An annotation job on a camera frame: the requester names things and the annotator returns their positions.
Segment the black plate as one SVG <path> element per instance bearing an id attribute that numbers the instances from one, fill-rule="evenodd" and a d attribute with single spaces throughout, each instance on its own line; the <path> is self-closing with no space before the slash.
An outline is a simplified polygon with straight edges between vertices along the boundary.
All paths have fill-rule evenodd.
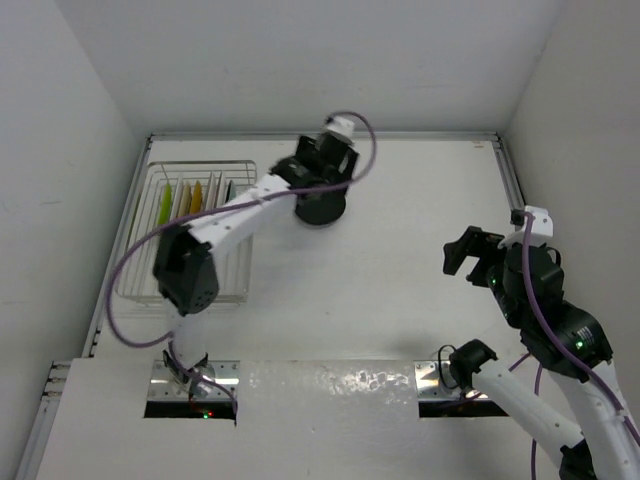
<path id="1" fill-rule="evenodd" d="M 335 223 L 346 210 L 346 197 L 340 193 L 309 194 L 297 200 L 295 216 L 304 224 L 324 227 Z"/>

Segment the teal blue patterned plate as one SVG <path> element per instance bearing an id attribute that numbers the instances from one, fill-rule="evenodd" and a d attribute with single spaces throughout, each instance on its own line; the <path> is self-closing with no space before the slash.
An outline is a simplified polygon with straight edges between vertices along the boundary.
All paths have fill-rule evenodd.
<path id="1" fill-rule="evenodd" d="M 225 202 L 229 202 L 236 197 L 236 185 L 233 180 L 230 180 L 226 187 Z"/>

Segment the white plate orange sunburst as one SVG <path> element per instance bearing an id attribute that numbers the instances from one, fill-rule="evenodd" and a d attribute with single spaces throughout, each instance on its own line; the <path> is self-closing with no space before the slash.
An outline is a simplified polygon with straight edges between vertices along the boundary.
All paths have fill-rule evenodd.
<path id="1" fill-rule="evenodd" d="M 213 203 L 213 207 L 219 207 L 223 204 L 223 195 L 225 192 L 225 173 L 223 171 L 221 171 L 217 178 L 217 183 L 216 183 L 216 190 L 215 190 L 215 196 L 214 196 L 214 203 Z"/>

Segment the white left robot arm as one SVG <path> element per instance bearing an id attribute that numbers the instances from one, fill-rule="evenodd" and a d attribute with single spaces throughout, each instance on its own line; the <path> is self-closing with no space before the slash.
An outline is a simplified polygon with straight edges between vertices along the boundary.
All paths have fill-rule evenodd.
<path id="1" fill-rule="evenodd" d="M 285 214 L 310 227 L 337 222 L 346 211 L 358 159 L 349 133 L 328 129 L 317 137 L 302 135 L 294 153 L 244 193 L 161 233 L 152 274 L 178 322 L 170 330 L 163 362 L 183 388 L 210 392 L 218 385 L 206 371 L 205 348 L 195 345 L 187 325 L 217 299 L 222 261 Z"/>

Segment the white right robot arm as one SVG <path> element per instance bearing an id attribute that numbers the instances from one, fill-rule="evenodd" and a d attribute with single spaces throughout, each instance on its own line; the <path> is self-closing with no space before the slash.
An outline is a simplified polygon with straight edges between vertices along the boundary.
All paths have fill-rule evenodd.
<path id="1" fill-rule="evenodd" d="M 521 384 L 480 340 L 453 349 L 455 386 L 477 390 L 530 435 L 562 479 L 636 479 L 639 430 L 619 392 L 613 349 L 601 324 L 564 297 L 560 253 L 548 230 L 527 218 L 509 237 L 468 227 L 444 246 L 443 271 L 454 275 L 469 257 L 467 280 L 491 291 L 527 353 L 564 394 L 568 420 Z"/>

